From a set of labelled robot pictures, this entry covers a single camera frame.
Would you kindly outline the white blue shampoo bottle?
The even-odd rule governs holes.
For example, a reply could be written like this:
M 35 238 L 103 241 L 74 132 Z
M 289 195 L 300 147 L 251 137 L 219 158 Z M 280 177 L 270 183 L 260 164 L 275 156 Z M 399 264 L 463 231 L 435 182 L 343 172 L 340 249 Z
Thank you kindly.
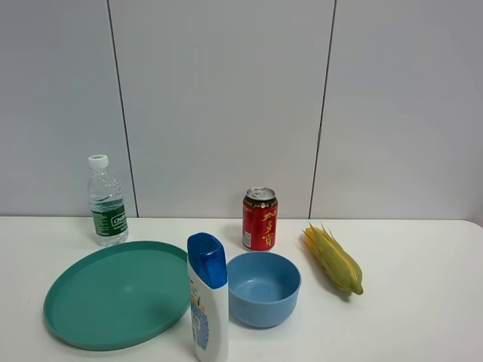
M 208 233 L 187 240 L 190 311 L 195 356 L 226 361 L 229 355 L 229 288 L 223 245 Z

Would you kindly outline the red drink can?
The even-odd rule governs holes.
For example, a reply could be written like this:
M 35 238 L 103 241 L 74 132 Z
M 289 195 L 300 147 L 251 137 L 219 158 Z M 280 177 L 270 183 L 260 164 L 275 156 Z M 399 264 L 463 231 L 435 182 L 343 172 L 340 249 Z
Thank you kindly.
M 252 251 L 267 251 L 275 245 L 278 199 L 267 187 L 247 190 L 243 199 L 242 243 Z

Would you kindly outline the blue plastic bowl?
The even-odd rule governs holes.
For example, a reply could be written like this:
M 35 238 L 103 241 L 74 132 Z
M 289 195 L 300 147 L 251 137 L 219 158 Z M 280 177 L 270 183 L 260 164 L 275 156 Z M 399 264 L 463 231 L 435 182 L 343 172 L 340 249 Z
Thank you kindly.
M 255 328 L 276 327 L 295 309 L 301 275 L 289 259 L 270 252 L 240 254 L 227 264 L 229 313 Z

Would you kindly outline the yellow green corn cob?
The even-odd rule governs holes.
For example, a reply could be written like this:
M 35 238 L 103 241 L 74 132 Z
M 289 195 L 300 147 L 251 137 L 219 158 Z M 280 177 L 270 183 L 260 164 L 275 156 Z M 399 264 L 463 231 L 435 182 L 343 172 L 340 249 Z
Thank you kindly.
M 329 229 L 309 224 L 303 230 L 303 243 L 318 260 L 334 286 L 341 292 L 362 295 L 362 271 L 359 264 L 341 247 Z

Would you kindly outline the clear plastic water bottle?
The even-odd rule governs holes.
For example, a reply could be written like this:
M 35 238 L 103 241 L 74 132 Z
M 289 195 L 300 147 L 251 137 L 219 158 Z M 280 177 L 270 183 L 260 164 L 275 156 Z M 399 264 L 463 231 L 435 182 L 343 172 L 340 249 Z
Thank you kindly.
M 88 202 L 97 243 L 101 247 L 124 243 L 129 233 L 125 203 L 121 186 L 109 170 L 109 159 L 106 155 L 92 155 L 88 164 Z

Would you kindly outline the green round plate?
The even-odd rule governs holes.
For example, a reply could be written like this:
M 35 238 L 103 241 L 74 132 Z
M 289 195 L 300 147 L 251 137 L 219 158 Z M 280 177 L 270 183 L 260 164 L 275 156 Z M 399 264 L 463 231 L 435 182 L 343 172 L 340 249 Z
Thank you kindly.
M 187 253 L 160 241 L 98 250 L 51 285 L 45 326 L 60 341 L 87 351 L 114 351 L 148 341 L 189 308 Z

